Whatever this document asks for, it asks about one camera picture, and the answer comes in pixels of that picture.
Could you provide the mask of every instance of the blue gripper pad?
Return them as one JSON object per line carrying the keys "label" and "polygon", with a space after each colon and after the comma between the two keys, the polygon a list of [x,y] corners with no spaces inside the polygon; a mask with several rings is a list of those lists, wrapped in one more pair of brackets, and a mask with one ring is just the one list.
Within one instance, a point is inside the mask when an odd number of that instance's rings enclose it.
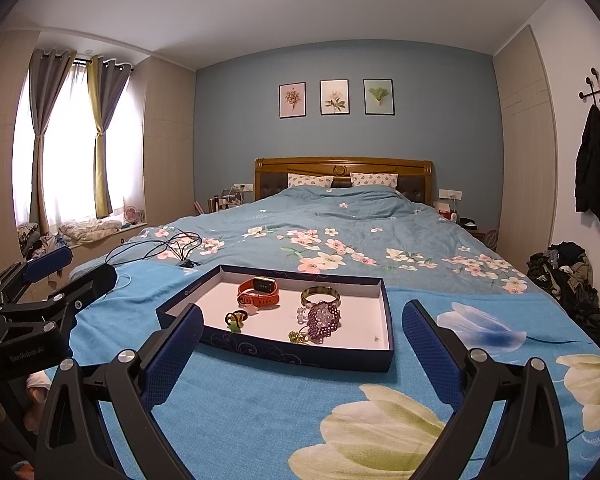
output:
{"label": "blue gripper pad", "polygon": [[59,247],[49,254],[31,260],[22,275],[26,283],[35,283],[58,270],[64,269],[71,263],[74,254],[69,247]]}
{"label": "blue gripper pad", "polygon": [[140,399],[148,412],[167,400],[202,336],[205,321],[200,307],[191,304],[187,308],[166,329],[166,340],[158,341],[161,348],[144,371]]}
{"label": "blue gripper pad", "polygon": [[422,313],[414,301],[402,310],[402,331],[424,368],[441,402],[451,405],[456,412],[464,401],[463,372],[436,333],[437,326]]}

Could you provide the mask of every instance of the gray curtain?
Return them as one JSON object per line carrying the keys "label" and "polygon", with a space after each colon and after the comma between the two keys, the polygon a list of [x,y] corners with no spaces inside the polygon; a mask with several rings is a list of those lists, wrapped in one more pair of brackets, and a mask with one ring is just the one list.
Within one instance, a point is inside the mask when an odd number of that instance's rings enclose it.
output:
{"label": "gray curtain", "polygon": [[92,57],[87,63],[87,86],[93,118],[96,122],[93,197],[98,218],[104,218],[113,212],[107,181],[106,132],[129,74],[131,74],[131,65],[116,65],[113,59],[104,63],[101,57]]}
{"label": "gray curtain", "polygon": [[63,52],[56,55],[55,50],[45,54],[43,50],[36,49],[29,61],[29,101],[33,132],[36,136],[33,143],[29,221],[36,222],[40,226],[42,234],[49,231],[42,183],[45,132],[51,117],[51,110],[54,108],[74,59],[75,52]]}

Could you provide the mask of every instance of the bed sheet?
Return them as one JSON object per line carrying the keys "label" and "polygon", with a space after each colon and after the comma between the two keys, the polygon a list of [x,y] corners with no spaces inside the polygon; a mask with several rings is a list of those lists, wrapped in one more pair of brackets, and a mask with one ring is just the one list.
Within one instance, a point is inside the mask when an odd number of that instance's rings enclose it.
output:
{"label": "bed sheet", "polygon": [[[159,329],[155,309],[204,272],[154,261],[118,270],[130,277],[128,285],[82,311],[72,332],[80,364],[108,362],[120,349],[139,348]],[[403,306],[418,299],[468,347],[481,346],[513,364],[544,359],[565,421],[570,478],[582,478],[600,456],[600,351],[545,293],[526,292],[389,286],[395,356],[385,374],[306,368],[199,345],[153,414],[198,480],[407,479],[451,414],[400,328]],[[462,478],[478,472],[501,410],[500,403],[491,413]],[[107,404],[104,413],[127,474],[141,479]]]}
{"label": "bed sheet", "polygon": [[[178,230],[203,237],[203,245],[189,255],[203,270],[224,263],[379,276],[387,285],[463,294],[539,292],[467,231],[387,186],[289,188],[228,211],[147,228],[130,240],[147,243],[117,248],[110,262],[141,258]],[[183,248],[188,242],[179,240]],[[177,253],[176,247],[155,251],[152,260],[176,265]],[[103,260],[78,267],[72,276]]]}

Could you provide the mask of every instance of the orange watch strap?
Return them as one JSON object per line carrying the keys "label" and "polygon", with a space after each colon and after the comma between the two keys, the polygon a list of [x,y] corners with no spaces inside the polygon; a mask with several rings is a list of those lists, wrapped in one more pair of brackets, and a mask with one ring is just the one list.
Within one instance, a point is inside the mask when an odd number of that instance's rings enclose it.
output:
{"label": "orange watch strap", "polygon": [[271,306],[280,302],[280,294],[278,293],[278,284],[276,283],[273,292],[262,294],[254,291],[253,278],[241,283],[238,286],[238,303],[252,304],[257,307]]}

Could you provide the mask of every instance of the window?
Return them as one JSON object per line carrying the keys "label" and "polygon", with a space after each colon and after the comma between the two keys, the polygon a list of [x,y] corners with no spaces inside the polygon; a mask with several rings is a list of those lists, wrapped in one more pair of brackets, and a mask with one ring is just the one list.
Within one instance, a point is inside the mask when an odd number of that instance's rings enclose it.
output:
{"label": "window", "polygon": [[[129,169],[140,150],[128,150],[132,130],[141,120],[127,87],[106,133],[107,179],[113,215],[120,215],[133,194]],[[45,133],[42,181],[50,232],[64,222],[96,216],[93,197],[93,152],[96,125],[91,111],[86,69],[74,64],[62,85]],[[34,133],[29,108],[29,77],[20,96],[13,140],[13,201],[16,224],[29,221]]]}

